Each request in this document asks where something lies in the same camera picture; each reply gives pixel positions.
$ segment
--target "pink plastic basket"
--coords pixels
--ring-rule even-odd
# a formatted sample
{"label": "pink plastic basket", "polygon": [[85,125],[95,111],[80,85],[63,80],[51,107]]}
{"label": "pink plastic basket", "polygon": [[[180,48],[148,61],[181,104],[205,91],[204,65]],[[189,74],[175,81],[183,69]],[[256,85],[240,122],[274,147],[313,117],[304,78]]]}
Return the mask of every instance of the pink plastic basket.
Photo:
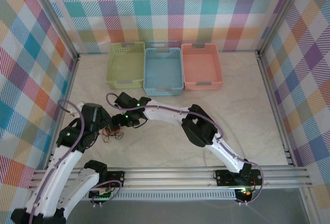
{"label": "pink plastic basket", "polygon": [[186,90],[216,90],[222,84],[222,69],[214,43],[181,45]]}

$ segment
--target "wire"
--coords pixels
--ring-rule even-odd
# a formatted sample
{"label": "wire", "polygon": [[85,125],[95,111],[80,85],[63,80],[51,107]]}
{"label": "wire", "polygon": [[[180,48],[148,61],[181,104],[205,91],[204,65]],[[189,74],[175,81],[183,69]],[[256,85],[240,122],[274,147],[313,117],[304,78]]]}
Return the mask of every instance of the wire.
{"label": "wire", "polygon": [[[91,189],[93,189],[93,188],[98,188],[98,187],[100,187],[100,186],[102,186],[102,185],[104,185],[104,184],[111,184],[111,183],[118,183],[118,184],[119,184],[119,189],[118,189],[118,191],[116,192],[116,194],[114,194],[109,200],[103,202],[102,204],[105,204],[105,203],[109,202],[110,200],[112,200],[113,198],[115,198],[115,197],[118,195],[119,191],[120,191],[121,188],[122,188],[122,182],[120,182],[119,180],[109,180],[109,181],[106,181],[106,182],[103,182],[103,183],[96,184],[95,186],[93,186],[93,187],[91,188]],[[96,196],[92,197],[92,203],[93,203],[94,206],[96,205],[96,203],[94,202],[94,198],[95,198],[95,197],[96,197]]]}
{"label": "wire", "polygon": [[52,176],[53,172],[55,169],[57,169],[60,164],[63,162],[63,160],[66,159],[66,157],[72,152],[72,150],[78,145],[80,139],[82,138],[83,136],[83,133],[84,133],[84,129],[85,129],[85,120],[83,118],[83,115],[82,113],[80,112],[80,110],[78,109],[78,107],[76,105],[74,105],[73,103],[71,103],[70,101],[68,100],[59,100],[58,102],[58,105],[60,107],[61,104],[60,103],[68,103],[70,104],[72,107],[75,108],[75,110],[77,111],[77,113],[79,114],[79,118],[80,118],[80,121],[81,121],[81,129],[80,129],[80,133],[79,133],[79,136],[77,137],[76,141],[73,143],[73,145],[68,149],[68,151],[65,153],[65,155],[63,155],[63,157],[53,166],[53,168],[49,171],[49,173],[46,175],[46,178],[45,180],[43,181],[43,183],[41,184],[40,188],[39,188],[39,191],[37,193],[37,196],[36,196],[36,199],[35,199],[35,202],[33,203],[33,207],[32,207],[32,210],[31,210],[31,213],[30,213],[30,217],[29,217],[29,224],[32,224],[32,221],[33,221],[33,217],[34,217],[34,214],[35,214],[35,211],[36,211],[36,207],[38,206],[38,201],[40,200],[40,196],[42,194],[42,191],[44,190],[48,180],[50,179],[50,177]]}
{"label": "wire", "polygon": [[143,124],[141,124],[141,125],[139,125],[139,126],[132,126],[132,127],[135,128],[135,129],[138,129],[139,127],[145,125],[146,122],[147,122],[147,119],[145,120],[145,122],[144,122]]}
{"label": "wire", "polygon": [[118,97],[118,96],[114,93],[111,93],[111,92],[106,95],[106,100],[112,108],[115,108],[115,109],[118,109],[118,110],[126,110],[126,111],[127,110],[137,110],[137,109],[142,109],[142,108],[157,108],[157,109],[166,109],[166,110],[176,112],[176,113],[180,113],[180,114],[192,114],[192,115],[195,115],[197,117],[203,118],[204,120],[206,120],[209,123],[213,124],[218,129],[218,131],[220,133],[220,139],[223,137],[222,128],[219,125],[217,125],[215,122],[213,122],[213,120],[211,120],[210,118],[205,117],[205,116],[203,116],[199,113],[196,113],[196,112],[193,112],[193,111],[187,111],[187,110],[173,109],[173,108],[166,107],[166,106],[161,106],[161,105],[144,105],[144,106],[138,106],[138,107],[133,107],[133,108],[121,108],[121,107],[117,107],[117,106],[110,103],[110,101],[108,99],[108,97],[110,95],[113,95],[113,96],[116,96],[116,97]]}
{"label": "wire", "polygon": [[113,95],[115,97],[118,97],[116,94],[114,93],[108,93],[106,95],[106,100],[108,102],[108,104],[112,107],[112,108],[115,108],[115,109],[118,109],[118,110],[137,110],[137,109],[141,109],[141,108],[157,108],[157,109],[166,109],[166,110],[169,110],[169,111],[173,111],[173,112],[176,112],[176,113],[180,113],[180,114],[192,114],[192,115],[195,115],[197,117],[201,117],[203,118],[204,120],[208,121],[209,123],[213,124],[217,129],[218,129],[218,132],[220,133],[220,137],[217,138],[217,141],[219,143],[219,145],[221,145],[221,147],[231,156],[233,157],[234,159],[237,159],[243,163],[247,163],[247,164],[250,164],[250,165],[253,165],[253,166],[256,166],[259,171],[260,171],[260,174],[261,174],[261,186],[260,186],[260,190],[258,191],[257,195],[251,199],[249,201],[250,202],[254,202],[259,196],[260,196],[260,193],[262,191],[262,188],[263,188],[263,170],[261,168],[261,166],[259,166],[257,163],[254,163],[254,162],[249,162],[249,161],[245,161],[243,158],[239,157],[239,156],[236,156],[234,153],[232,153],[220,140],[223,138],[223,130],[221,129],[221,127],[216,124],[213,120],[211,120],[210,118],[207,118],[199,113],[195,113],[195,112],[192,112],[192,111],[186,111],[186,110],[177,110],[177,109],[173,109],[173,108],[170,108],[170,107],[165,107],[165,106],[161,106],[161,105],[144,105],[144,106],[138,106],[138,107],[134,107],[134,108],[120,108],[120,107],[117,107],[115,105],[113,105],[110,101],[109,101],[109,96],[110,95]]}
{"label": "wire", "polygon": [[110,126],[107,125],[102,129],[101,136],[104,143],[110,143],[110,137],[114,136],[115,139],[120,140],[124,136],[124,132],[122,132],[123,127],[120,127],[118,130],[111,130]]}
{"label": "wire", "polygon": [[58,103],[58,106],[60,107],[60,109],[62,109],[62,110],[64,110],[66,113],[69,113],[70,114],[70,111],[68,111],[67,109],[65,109],[62,105],[60,105],[59,103]]}
{"label": "wire", "polygon": [[96,139],[93,140],[93,142],[91,143],[91,145],[87,145],[83,149],[84,150],[90,149],[95,144],[95,142],[96,142]]}
{"label": "wire", "polygon": [[253,179],[253,183],[254,183],[254,187],[253,187],[253,191],[255,191],[256,190],[256,180],[254,179],[254,178],[252,178]]}
{"label": "wire", "polygon": [[256,215],[258,215],[261,219],[263,219],[265,222],[272,224],[269,220],[267,220],[265,217],[263,217],[258,211],[256,211],[254,208],[252,208],[251,205],[247,205]]}

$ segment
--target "gray floor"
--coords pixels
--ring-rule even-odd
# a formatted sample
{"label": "gray floor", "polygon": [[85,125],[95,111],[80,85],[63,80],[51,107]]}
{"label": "gray floor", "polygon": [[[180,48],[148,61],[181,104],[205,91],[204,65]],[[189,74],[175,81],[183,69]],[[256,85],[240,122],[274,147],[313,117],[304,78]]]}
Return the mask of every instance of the gray floor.
{"label": "gray floor", "polygon": [[[152,97],[172,106],[200,105],[224,131],[224,139],[239,155],[260,165],[286,165],[283,145],[254,53],[220,53],[223,84],[219,90],[186,91],[180,96]],[[97,103],[111,114],[105,96],[125,91],[135,98],[142,88],[110,89],[106,83],[108,55],[82,55],[70,101]],[[65,116],[63,127],[72,121]],[[124,128],[121,140],[104,143],[99,136],[76,167],[91,159],[109,167],[223,165],[209,150],[191,144],[178,126],[148,121],[139,129]]]}
{"label": "gray floor", "polygon": [[307,224],[308,218],[298,189],[266,189],[250,207],[238,206],[233,200],[190,202],[112,201],[93,208],[81,201],[67,223],[110,224]]}

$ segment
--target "white floor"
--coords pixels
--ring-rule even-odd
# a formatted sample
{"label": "white floor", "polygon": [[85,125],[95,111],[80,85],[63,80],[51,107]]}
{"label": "white floor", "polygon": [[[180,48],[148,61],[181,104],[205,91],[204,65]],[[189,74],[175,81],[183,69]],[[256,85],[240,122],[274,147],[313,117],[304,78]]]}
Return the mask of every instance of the white floor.
{"label": "white floor", "polygon": [[[181,107],[198,104],[222,127],[226,142],[238,154],[261,165],[286,165],[254,53],[220,53],[220,58],[224,83],[219,90],[183,91],[180,96],[153,99]],[[106,93],[121,92],[106,83],[107,63],[106,54],[81,57],[70,101],[98,103],[110,114],[119,113],[105,100]],[[123,90],[136,99],[145,96],[142,88]],[[63,125],[71,120],[66,115]],[[148,121],[138,129],[124,128],[123,138],[110,143],[100,136],[77,167],[90,159],[108,167],[223,165],[210,151],[190,143],[181,127],[160,121]]]}

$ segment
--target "robotic arm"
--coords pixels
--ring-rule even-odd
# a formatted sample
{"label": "robotic arm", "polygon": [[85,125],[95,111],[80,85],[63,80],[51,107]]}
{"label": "robotic arm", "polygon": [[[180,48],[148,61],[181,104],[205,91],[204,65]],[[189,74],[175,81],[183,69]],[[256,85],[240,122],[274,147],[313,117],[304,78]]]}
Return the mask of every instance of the robotic arm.
{"label": "robotic arm", "polygon": [[126,112],[111,117],[101,105],[83,105],[83,136],[70,154],[54,168],[77,140],[81,129],[80,119],[73,120],[60,132],[53,159],[43,180],[25,208],[15,209],[11,215],[15,223],[65,223],[73,207],[91,188],[109,180],[107,165],[89,161],[79,177],[63,191],[72,169],[84,151],[95,143],[99,130],[106,125],[109,125],[111,130],[117,130],[121,126],[136,127],[140,125],[140,119],[144,119],[145,122],[161,120],[181,126],[191,143],[198,147],[206,147],[225,164],[235,182],[239,185],[250,185],[252,165],[238,158],[223,140],[221,130],[215,127],[211,118],[198,105],[193,104],[190,108],[173,107],[146,97],[137,100],[124,92],[117,97],[115,105],[108,103]]}

